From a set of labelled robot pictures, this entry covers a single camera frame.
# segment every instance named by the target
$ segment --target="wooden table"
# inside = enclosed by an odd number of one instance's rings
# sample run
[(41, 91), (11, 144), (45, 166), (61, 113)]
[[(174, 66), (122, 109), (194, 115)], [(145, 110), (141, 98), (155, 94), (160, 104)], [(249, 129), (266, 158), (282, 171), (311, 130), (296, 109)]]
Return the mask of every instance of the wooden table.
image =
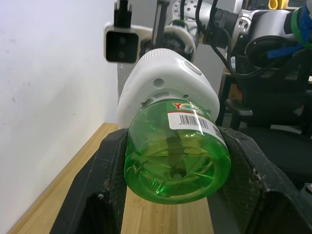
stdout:
[[(92, 157), (101, 141), (116, 131), (104, 123), (64, 170), (31, 206), (9, 234), (48, 234), (75, 175)], [(127, 190), (122, 234), (213, 234), (207, 199), (183, 205), (146, 201)]]

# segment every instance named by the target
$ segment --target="green plastic bottle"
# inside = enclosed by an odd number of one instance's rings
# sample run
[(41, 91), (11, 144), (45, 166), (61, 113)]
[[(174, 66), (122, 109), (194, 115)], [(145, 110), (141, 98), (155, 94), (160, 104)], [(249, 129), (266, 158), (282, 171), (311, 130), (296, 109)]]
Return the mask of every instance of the green plastic bottle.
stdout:
[(209, 113), (191, 102), (156, 102), (130, 125), (124, 176), (146, 200), (199, 200), (224, 184), (230, 168), (229, 152)]

